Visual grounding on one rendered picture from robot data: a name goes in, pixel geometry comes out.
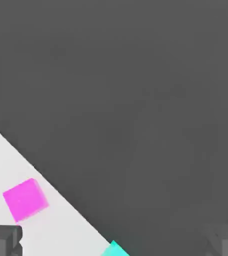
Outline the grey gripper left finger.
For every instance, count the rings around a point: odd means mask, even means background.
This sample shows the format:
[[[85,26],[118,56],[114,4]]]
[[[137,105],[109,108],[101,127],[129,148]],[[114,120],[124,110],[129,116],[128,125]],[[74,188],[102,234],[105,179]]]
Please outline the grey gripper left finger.
[[[0,256],[23,256],[22,237],[20,225],[0,225]]]

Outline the small magenta cube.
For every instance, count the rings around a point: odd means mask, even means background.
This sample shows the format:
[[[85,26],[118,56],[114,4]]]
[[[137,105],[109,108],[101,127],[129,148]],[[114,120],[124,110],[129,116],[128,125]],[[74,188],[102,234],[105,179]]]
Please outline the small magenta cube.
[[[49,206],[38,181],[34,178],[10,188],[2,193],[3,198],[16,223],[23,221]]]

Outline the small cyan cube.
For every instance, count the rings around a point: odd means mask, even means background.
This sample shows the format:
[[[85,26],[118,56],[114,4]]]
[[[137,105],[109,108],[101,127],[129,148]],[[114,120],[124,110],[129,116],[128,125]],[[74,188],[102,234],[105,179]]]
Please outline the small cyan cube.
[[[101,256],[130,256],[117,242],[114,240],[104,250]]]

